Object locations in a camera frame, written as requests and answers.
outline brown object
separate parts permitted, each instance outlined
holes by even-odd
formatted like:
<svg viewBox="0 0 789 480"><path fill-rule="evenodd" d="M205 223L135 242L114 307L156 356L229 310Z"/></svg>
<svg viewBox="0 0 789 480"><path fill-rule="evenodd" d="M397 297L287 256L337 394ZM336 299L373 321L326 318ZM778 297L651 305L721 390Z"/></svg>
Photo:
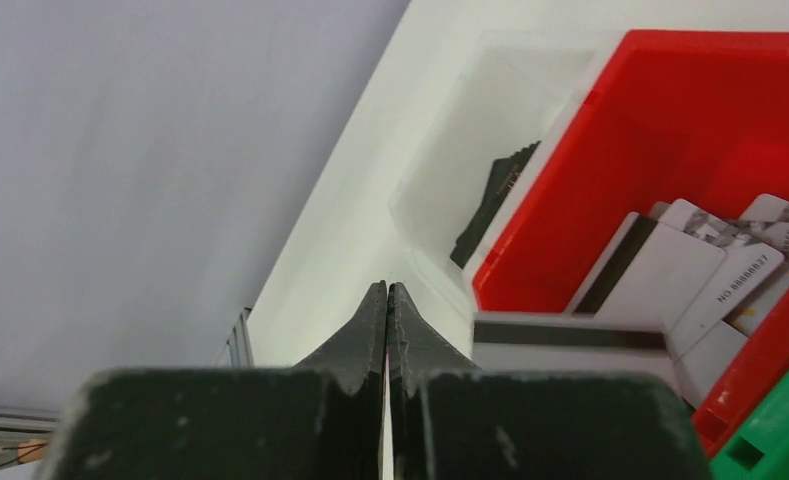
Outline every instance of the brown object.
<svg viewBox="0 0 789 480"><path fill-rule="evenodd" d="M17 447L19 463L29 463L44 458L47 451L47 441L41 439L29 440Z"/></svg>

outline green plastic bin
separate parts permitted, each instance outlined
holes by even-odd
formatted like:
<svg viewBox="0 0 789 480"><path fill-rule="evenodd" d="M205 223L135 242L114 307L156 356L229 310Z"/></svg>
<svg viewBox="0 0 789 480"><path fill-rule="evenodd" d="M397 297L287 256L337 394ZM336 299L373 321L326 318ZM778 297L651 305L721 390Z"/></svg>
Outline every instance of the green plastic bin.
<svg viewBox="0 0 789 480"><path fill-rule="evenodd" d="M789 479L789 371L712 460L716 479Z"/></svg>

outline white plastic bin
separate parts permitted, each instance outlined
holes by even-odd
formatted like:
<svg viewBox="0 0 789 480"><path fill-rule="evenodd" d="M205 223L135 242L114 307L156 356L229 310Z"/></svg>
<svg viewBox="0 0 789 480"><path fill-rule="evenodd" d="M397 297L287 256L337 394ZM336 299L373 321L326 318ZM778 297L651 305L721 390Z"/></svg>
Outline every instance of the white plastic bin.
<svg viewBox="0 0 789 480"><path fill-rule="evenodd" d="M476 303L449 256L479 207L492 162L542 140L525 169L537 175L622 35L490 32L480 39L389 201L409 261L460 313Z"/></svg>

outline square hole in green bin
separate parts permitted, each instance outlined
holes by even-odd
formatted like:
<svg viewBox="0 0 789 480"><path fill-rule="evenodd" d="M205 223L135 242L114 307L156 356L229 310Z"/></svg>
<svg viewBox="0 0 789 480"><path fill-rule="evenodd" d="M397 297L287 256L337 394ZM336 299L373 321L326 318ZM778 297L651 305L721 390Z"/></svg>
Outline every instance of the square hole in green bin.
<svg viewBox="0 0 789 480"><path fill-rule="evenodd" d="M733 440L732 446L727 449L727 455L747 471L753 470L756 464L765 456L762 450L756 448L743 437L736 437Z"/></svg>

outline gray wall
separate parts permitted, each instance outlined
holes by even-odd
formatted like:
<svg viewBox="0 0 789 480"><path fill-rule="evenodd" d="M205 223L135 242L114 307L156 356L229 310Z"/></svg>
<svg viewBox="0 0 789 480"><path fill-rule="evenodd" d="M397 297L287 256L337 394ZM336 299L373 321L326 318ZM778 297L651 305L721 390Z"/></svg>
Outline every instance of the gray wall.
<svg viewBox="0 0 789 480"><path fill-rule="evenodd" d="M0 0L0 405L214 362L407 0Z"/></svg>

